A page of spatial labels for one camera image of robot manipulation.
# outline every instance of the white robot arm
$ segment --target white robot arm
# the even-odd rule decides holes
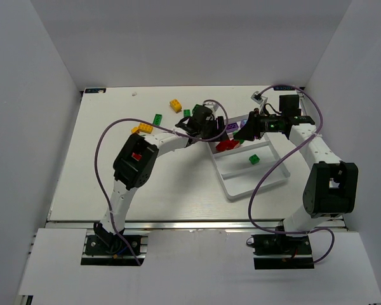
[[[177,128],[177,132],[185,133],[185,130]],[[147,135],[144,140],[152,146],[155,146],[158,150],[157,157],[160,157],[175,149],[185,148],[188,146],[189,139],[185,137],[178,137],[171,133],[160,133],[159,135]],[[141,155],[136,154],[131,156],[132,162],[139,162]],[[110,197],[110,203],[113,209],[114,222],[117,230],[124,230],[124,224],[126,222],[126,216],[128,209],[130,208],[131,201],[138,188],[133,187],[127,189],[122,180],[114,179],[113,193]],[[113,227],[110,220],[110,212],[106,211],[103,219],[100,221],[104,229],[108,232],[113,232]]]

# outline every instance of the white enclosure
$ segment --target white enclosure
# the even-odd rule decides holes
[[[0,304],[47,218],[79,90],[274,83],[306,86],[325,141],[358,165],[345,220],[381,292],[381,1],[0,0]]]

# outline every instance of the cable connector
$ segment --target cable connector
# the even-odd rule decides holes
[[[258,104],[261,104],[262,103],[262,99],[261,99],[261,96],[262,94],[259,92],[259,91],[256,91],[253,93],[253,95],[251,96],[251,99],[258,103]]]

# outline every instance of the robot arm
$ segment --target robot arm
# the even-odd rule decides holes
[[[281,132],[298,147],[316,132],[312,118],[301,116],[298,106],[298,95],[282,95],[279,97],[281,115],[262,115],[260,109],[255,109],[234,138],[253,140],[266,132]],[[309,232],[326,220],[351,213],[356,197],[357,166],[343,162],[321,137],[312,139],[300,153],[311,173],[305,186],[303,205],[283,221],[286,232]]]
[[[316,127],[310,124],[293,126],[290,141],[299,146]],[[300,153],[311,169],[303,195],[303,205],[283,222],[286,232],[309,232],[343,214],[351,213],[356,198],[358,168],[336,156],[321,137],[315,137]]]
[[[175,149],[186,148],[197,139],[210,139],[222,133],[225,128],[223,117],[215,117],[217,105],[205,102],[199,106],[192,117],[183,118],[176,124],[176,132],[187,134],[191,138],[179,137],[171,133],[147,135],[142,137],[136,133],[130,135],[127,142],[113,163],[114,187],[110,203],[114,224],[119,232],[124,225],[131,201],[139,187],[150,178],[157,157]],[[217,140],[228,140],[224,133]],[[106,211],[100,223],[93,226],[95,234],[106,247],[112,248],[117,237],[110,219],[110,211]]]
[[[178,129],[177,131],[180,133],[185,133],[182,129]],[[177,137],[176,135],[172,135],[170,133],[147,135],[145,137],[141,137],[137,134],[130,136],[126,145],[123,147],[119,156],[115,160],[113,166],[115,169],[114,187],[112,196],[110,197],[110,202],[112,205],[114,222],[117,230],[124,230],[124,224],[126,222],[126,216],[128,209],[130,208],[131,201],[133,200],[138,188],[148,181],[152,166],[154,166],[155,163],[155,159],[170,151],[174,151],[175,149],[187,147],[188,141],[188,138]],[[135,146],[143,146],[140,150],[142,152],[136,150]],[[144,156],[144,151],[149,154],[147,157]],[[133,172],[138,176],[137,179],[134,178],[137,182],[134,183],[135,186],[133,187],[129,186],[130,183],[128,182],[128,178],[124,176],[124,173],[127,172],[127,168],[133,170]],[[106,231],[113,232],[109,211],[106,211],[100,223]]]

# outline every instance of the white tray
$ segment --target white tray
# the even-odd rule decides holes
[[[237,122],[240,126],[240,121],[247,118],[248,115],[238,116],[229,119],[229,123]],[[217,144],[218,142],[208,143],[209,152],[224,193],[230,200],[250,195],[258,181],[279,160],[279,154],[267,135],[260,140],[245,141],[240,147],[230,151],[217,152]],[[260,158],[256,165],[252,165],[248,160],[254,154]],[[286,166],[280,164],[265,180],[260,191],[285,182],[290,175]]]

